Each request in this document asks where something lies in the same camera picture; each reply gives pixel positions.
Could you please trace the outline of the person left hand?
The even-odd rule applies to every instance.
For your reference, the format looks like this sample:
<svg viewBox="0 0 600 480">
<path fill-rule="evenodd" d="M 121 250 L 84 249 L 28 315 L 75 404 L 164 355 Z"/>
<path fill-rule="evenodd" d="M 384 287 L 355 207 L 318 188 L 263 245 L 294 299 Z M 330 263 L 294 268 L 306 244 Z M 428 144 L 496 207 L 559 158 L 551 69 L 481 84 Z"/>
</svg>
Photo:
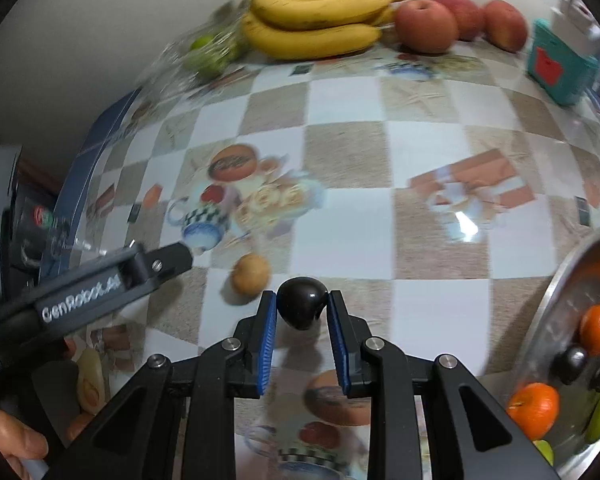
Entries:
<svg viewBox="0 0 600 480">
<path fill-rule="evenodd" d="M 48 443 L 42 434 L 0 410 L 0 451 L 20 479 L 31 480 L 23 461 L 42 460 Z"/>
</svg>

